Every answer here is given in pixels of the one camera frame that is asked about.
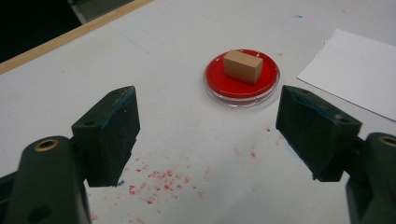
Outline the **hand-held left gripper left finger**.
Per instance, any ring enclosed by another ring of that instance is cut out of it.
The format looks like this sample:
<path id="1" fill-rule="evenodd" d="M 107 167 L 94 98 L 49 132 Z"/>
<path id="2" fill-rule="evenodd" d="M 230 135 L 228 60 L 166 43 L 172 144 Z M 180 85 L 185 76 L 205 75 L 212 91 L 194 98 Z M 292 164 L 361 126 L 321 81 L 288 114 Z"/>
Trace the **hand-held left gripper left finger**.
<path id="1" fill-rule="evenodd" d="M 134 86 L 111 91 L 72 125 L 90 187 L 118 185 L 139 131 Z"/>

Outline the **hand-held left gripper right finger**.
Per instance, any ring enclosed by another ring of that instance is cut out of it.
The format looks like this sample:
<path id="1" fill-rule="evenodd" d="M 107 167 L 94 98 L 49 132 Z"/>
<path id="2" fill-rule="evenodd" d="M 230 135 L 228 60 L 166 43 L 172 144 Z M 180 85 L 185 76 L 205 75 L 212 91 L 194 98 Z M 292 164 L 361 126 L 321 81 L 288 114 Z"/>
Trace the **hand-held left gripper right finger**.
<path id="1" fill-rule="evenodd" d="M 276 128 L 315 179 L 337 182 L 345 171 L 348 148 L 358 139 L 361 122 L 311 91 L 285 85 Z"/>

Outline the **wooden stamp block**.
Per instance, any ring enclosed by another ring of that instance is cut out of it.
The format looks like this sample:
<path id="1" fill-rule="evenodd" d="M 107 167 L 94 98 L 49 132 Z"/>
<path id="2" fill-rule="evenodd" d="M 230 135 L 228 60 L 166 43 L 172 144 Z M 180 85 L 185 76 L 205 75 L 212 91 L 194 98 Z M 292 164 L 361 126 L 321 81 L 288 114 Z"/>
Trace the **wooden stamp block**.
<path id="1" fill-rule="evenodd" d="M 249 85 L 255 85 L 262 74 L 263 59 L 239 50 L 230 50 L 223 57 L 224 73 Z"/>

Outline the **round red ink pad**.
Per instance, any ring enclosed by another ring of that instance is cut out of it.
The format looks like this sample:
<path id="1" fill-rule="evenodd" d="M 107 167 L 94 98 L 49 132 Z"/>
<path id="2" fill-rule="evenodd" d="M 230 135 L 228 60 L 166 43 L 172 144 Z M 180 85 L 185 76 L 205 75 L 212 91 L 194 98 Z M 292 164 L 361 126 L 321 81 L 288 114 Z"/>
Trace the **round red ink pad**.
<path id="1" fill-rule="evenodd" d="M 249 85 L 224 73 L 223 57 L 226 51 L 214 58 L 206 67 L 204 82 L 207 92 L 215 99 L 230 106 L 252 106 L 269 102 L 280 80 L 277 64 L 266 54 L 253 49 L 239 50 L 263 59 L 262 74 L 255 85 Z"/>

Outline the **white paper sheet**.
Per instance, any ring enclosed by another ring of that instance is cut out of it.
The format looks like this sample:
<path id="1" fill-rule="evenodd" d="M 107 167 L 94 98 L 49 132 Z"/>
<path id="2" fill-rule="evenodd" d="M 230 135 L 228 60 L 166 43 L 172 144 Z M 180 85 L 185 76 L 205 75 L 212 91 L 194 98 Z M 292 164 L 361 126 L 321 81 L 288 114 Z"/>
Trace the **white paper sheet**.
<path id="1" fill-rule="evenodd" d="M 396 46 L 335 30 L 298 78 L 396 121 Z"/>

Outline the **wooden table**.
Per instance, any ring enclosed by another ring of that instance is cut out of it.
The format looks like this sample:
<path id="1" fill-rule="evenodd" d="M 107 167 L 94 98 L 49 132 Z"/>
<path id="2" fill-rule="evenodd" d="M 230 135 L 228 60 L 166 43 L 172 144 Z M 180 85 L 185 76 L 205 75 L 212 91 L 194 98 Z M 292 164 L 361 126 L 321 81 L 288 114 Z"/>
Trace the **wooden table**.
<path id="1" fill-rule="evenodd" d="M 3 63 L 0 63 L 0 75 L 3 75 L 6 72 L 9 72 L 17 67 L 20 67 L 26 63 L 29 63 L 32 60 L 35 60 L 36 58 L 39 58 L 51 51 L 54 51 L 64 45 L 67 45 L 68 43 L 92 32 L 100 27 L 107 25 L 114 20 L 117 20 L 121 18 L 122 16 L 125 16 L 151 2 L 154 0 L 134 0 L 131 3 L 126 4 L 125 6 L 119 7 L 117 9 L 114 9 L 107 14 L 93 20 L 89 21 L 80 27 L 69 31 L 63 35 L 57 36 L 50 41 L 39 45 L 38 47 L 35 47 L 33 49 L 29 49 L 26 52 L 11 58 Z"/>

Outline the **white board table cover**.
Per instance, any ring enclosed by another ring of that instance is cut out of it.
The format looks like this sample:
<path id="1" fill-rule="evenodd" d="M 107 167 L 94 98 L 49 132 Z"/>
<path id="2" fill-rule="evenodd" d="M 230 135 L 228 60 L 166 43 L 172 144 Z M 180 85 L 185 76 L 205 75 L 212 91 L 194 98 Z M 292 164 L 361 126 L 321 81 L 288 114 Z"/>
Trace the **white board table cover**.
<path id="1" fill-rule="evenodd" d="M 203 83 L 215 56 L 256 49 L 298 85 L 338 29 L 396 46 L 396 0 L 153 0 L 0 65 L 0 176 L 35 140 L 69 135 L 132 85 L 141 130 L 119 185 L 89 189 L 93 224 L 349 224 L 344 183 L 312 178 L 276 130 L 276 104 L 221 105 Z"/>

